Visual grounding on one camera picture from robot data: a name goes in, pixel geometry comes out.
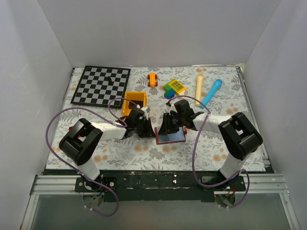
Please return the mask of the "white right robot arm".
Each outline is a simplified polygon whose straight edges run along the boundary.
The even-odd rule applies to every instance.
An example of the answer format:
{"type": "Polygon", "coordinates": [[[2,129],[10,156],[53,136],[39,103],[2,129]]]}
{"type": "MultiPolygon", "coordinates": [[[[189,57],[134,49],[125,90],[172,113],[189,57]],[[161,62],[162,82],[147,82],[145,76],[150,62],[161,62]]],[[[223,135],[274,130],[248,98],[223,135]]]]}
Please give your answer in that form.
{"type": "Polygon", "coordinates": [[[170,106],[170,111],[163,114],[158,134],[174,134],[181,127],[197,131],[192,153],[192,173],[196,182],[204,188],[219,187],[225,191],[230,189],[235,184],[234,178],[243,172],[242,166],[250,154],[263,144],[260,133],[242,112],[232,116],[213,115],[209,111],[194,112],[187,100],[180,100],[174,104],[168,102],[167,105],[170,106]],[[205,184],[197,178],[195,171],[196,148],[202,131],[222,135],[228,149],[228,156],[218,170],[217,177],[205,184]]]}

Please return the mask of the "red leather card holder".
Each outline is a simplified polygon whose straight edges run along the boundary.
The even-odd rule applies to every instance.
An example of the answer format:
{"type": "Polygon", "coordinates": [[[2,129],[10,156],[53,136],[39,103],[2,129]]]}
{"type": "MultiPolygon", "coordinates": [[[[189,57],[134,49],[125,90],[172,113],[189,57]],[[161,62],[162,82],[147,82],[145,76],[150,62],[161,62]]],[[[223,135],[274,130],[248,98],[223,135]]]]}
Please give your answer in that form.
{"type": "Polygon", "coordinates": [[[186,142],[187,130],[185,127],[180,127],[177,133],[167,135],[159,135],[159,129],[160,126],[154,128],[157,145],[186,142]]]}

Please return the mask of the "yellow plastic bin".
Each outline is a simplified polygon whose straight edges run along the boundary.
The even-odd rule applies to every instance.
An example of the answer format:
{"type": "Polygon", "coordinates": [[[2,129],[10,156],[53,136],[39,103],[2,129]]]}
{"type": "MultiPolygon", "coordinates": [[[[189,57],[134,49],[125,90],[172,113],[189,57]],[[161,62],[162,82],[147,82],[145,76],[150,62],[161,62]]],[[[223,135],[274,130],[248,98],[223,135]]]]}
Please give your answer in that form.
{"type": "MultiPolygon", "coordinates": [[[[145,107],[147,105],[146,92],[125,92],[124,98],[136,103],[140,106],[140,108],[145,107]]],[[[129,115],[130,111],[134,106],[134,104],[130,103],[127,100],[124,100],[122,114],[124,116],[129,115]]]]}

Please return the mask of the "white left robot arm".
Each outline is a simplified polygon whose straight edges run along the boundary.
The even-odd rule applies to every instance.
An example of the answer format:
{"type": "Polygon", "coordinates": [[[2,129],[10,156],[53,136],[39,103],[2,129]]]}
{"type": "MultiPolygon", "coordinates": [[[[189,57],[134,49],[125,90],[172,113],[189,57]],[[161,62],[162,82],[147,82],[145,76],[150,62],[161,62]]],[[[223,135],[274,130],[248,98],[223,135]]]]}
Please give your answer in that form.
{"type": "Polygon", "coordinates": [[[99,141],[126,139],[136,134],[139,138],[155,138],[151,119],[145,109],[132,108],[129,115],[114,123],[94,123],[81,118],[59,143],[59,148],[83,173],[84,186],[96,192],[102,186],[100,171],[92,155],[99,141]]]}

